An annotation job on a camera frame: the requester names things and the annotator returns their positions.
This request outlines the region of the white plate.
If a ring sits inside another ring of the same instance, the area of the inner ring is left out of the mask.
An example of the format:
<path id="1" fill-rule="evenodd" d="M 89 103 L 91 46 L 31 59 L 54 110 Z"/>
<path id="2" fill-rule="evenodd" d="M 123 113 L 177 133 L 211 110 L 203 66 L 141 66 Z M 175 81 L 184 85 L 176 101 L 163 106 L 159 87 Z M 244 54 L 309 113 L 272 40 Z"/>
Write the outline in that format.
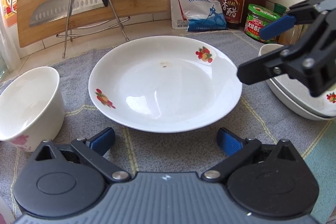
<path id="1" fill-rule="evenodd" d="M 140 131 L 177 133 L 206 127 L 238 104 L 242 83 L 231 59 L 199 40 L 153 36 L 105 54 L 88 81 L 107 118 Z"/>
<path id="2" fill-rule="evenodd" d="M 321 117 L 335 117 L 335 86 L 332 86 L 319 97 L 312 97 L 307 87 L 288 75 L 280 75 L 272 79 L 275 84 L 295 103 L 309 112 Z"/>

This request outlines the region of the green lid sauce jar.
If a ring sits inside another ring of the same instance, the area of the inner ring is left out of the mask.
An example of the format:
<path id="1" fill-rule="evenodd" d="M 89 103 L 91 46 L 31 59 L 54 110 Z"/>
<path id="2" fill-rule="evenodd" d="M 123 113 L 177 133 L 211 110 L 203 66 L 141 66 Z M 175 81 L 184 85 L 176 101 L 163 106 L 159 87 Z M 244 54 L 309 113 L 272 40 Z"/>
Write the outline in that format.
<path id="1" fill-rule="evenodd" d="M 245 22 L 244 32 L 249 37 L 262 42 L 262 43 L 276 43 L 278 37 L 271 38 L 269 40 L 263 40 L 260 38 L 260 30 L 268 24 L 279 19 L 280 15 L 276 14 L 269 9 L 255 5 L 248 5 L 248 14 Z"/>

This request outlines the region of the green cap small jar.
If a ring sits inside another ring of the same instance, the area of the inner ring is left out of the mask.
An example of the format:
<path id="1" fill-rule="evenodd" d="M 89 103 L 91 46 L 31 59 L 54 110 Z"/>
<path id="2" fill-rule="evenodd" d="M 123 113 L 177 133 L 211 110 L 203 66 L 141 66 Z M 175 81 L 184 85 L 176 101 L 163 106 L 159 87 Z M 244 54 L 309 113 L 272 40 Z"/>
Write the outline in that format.
<path id="1" fill-rule="evenodd" d="M 278 15 L 283 15 L 284 13 L 286 13 L 286 7 L 279 3 L 275 3 L 273 11 Z"/>

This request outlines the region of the tall plastic wrap roll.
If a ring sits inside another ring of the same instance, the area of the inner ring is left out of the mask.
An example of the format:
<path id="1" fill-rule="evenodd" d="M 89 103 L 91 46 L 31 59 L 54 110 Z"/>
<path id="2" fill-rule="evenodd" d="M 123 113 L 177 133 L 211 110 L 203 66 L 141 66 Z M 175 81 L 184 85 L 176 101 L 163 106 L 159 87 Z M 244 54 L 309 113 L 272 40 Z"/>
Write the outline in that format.
<path id="1" fill-rule="evenodd" d="M 21 65 L 21 60 L 8 29 L 3 8 L 1 7 L 1 55 L 8 70 L 13 72 Z"/>

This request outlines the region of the white floral bowl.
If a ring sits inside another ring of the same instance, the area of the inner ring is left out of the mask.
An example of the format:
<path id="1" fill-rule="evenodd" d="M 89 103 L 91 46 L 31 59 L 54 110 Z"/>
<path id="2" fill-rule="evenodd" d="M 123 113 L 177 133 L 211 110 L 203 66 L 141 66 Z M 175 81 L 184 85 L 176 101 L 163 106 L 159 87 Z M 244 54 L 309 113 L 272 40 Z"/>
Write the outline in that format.
<path id="1" fill-rule="evenodd" d="M 60 75 L 38 67 L 13 80 L 1 93 L 1 141 L 33 152 L 45 139 L 53 140 L 65 117 Z"/>

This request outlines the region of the white blue salt bag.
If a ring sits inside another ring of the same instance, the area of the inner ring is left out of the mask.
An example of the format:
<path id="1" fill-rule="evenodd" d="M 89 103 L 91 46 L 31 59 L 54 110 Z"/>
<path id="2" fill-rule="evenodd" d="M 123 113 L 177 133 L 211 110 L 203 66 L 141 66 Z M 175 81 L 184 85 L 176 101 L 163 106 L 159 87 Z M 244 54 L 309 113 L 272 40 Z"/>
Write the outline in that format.
<path id="1" fill-rule="evenodd" d="M 171 25 L 188 32 L 226 30 L 218 0 L 170 0 Z"/>

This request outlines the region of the white plate back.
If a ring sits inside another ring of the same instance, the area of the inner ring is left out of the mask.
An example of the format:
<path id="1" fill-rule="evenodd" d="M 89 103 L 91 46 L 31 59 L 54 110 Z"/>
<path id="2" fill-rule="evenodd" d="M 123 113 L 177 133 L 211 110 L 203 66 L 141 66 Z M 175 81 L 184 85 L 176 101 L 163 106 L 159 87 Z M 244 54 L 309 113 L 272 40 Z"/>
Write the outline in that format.
<path id="1" fill-rule="evenodd" d="M 199 40 L 153 36 L 105 54 L 88 81 L 107 118 L 140 131 L 177 133 L 206 127 L 238 104 L 242 83 L 231 59 Z"/>

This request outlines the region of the santoku kitchen knife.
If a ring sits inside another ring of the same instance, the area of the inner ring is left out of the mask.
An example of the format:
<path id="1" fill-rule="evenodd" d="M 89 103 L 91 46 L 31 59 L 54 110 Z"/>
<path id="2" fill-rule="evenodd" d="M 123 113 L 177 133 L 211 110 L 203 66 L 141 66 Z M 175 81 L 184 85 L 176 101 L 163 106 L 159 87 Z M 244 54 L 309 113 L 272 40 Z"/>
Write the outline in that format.
<path id="1" fill-rule="evenodd" d="M 67 17 L 69 0 L 49 0 L 32 13 L 29 26 L 40 26 Z M 108 6 L 108 0 L 73 0 L 72 15 Z"/>

